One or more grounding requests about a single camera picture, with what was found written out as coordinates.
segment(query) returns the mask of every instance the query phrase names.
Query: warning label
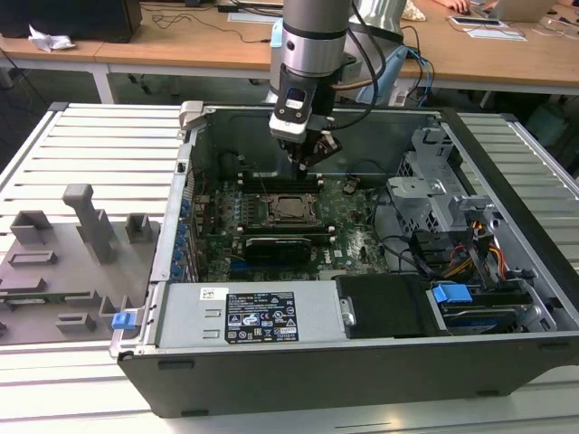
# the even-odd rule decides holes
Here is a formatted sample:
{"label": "warning label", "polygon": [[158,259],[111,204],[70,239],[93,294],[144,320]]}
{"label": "warning label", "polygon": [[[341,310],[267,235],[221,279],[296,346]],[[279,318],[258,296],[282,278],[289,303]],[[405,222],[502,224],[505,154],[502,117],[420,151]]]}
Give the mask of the warning label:
{"label": "warning label", "polygon": [[228,294],[225,321],[229,344],[299,340],[293,292]]}

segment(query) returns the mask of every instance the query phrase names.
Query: person's arm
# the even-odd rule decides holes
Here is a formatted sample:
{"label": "person's arm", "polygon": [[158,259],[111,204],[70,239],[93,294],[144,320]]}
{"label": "person's arm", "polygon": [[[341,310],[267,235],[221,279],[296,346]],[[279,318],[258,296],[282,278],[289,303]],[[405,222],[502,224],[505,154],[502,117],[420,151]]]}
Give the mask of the person's arm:
{"label": "person's arm", "polygon": [[436,3],[440,3],[450,9],[454,9],[456,12],[464,14],[469,10],[469,0],[434,0]]}
{"label": "person's arm", "polygon": [[563,6],[579,7],[579,0],[557,0],[557,3]]}

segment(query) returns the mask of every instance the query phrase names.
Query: green motherboard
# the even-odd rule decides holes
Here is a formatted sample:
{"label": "green motherboard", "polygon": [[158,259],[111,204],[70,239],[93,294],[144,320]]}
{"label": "green motherboard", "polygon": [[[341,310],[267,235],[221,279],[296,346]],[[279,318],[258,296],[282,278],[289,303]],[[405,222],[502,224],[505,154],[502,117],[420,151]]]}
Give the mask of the green motherboard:
{"label": "green motherboard", "polygon": [[[345,188],[347,181],[327,178],[314,193],[276,194],[267,192],[264,183],[263,191],[248,193],[237,183],[220,182],[196,196],[202,281],[330,280],[340,274],[387,272],[369,222],[372,190]],[[309,261],[249,265],[245,243],[256,237],[309,239]]]}

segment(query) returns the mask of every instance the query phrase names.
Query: aluminum extrusion table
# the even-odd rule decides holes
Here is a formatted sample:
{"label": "aluminum extrusion table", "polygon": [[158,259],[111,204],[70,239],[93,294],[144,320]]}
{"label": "aluminum extrusion table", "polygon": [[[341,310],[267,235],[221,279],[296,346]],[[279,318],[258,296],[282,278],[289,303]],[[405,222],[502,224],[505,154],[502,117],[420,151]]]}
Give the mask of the aluminum extrusion table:
{"label": "aluminum extrusion table", "polygon": [[[161,222],[175,166],[179,108],[70,104],[49,111],[0,175],[0,253],[21,209],[74,222],[67,183],[94,185],[111,220]],[[517,122],[462,115],[564,255],[579,269],[579,188]],[[481,189],[472,171],[467,177]],[[162,420],[109,357],[108,342],[0,346],[0,430],[101,433],[575,433],[579,367],[553,370],[504,398]]]}

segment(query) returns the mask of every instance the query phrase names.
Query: yellow wire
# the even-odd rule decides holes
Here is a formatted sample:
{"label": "yellow wire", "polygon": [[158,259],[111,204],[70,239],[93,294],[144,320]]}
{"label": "yellow wire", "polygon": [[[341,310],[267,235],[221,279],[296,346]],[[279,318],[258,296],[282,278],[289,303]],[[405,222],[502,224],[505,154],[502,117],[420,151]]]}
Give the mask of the yellow wire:
{"label": "yellow wire", "polygon": [[499,275],[503,278],[504,276],[503,276],[503,274],[502,274],[502,272],[501,272],[501,270],[503,269],[503,267],[502,267],[503,261],[502,261],[502,257],[501,257],[501,255],[500,255],[500,252],[499,252],[497,249],[492,249],[492,248],[489,248],[489,250],[492,251],[493,253],[496,253],[496,254],[497,254],[497,258],[498,258],[498,259],[497,259],[498,273],[499,273]]}
{"label": "yellow wire", "polygon": [[472,264],[472,259],[468,258],[461,265],[459,265],[456,269],[453,269],[449,273],[447,273],[444,277],[449,278],[449,277],[455,276],[455,275],[459,274],[461,271],[463,271],[465,268],[470,266],[471,264]]}

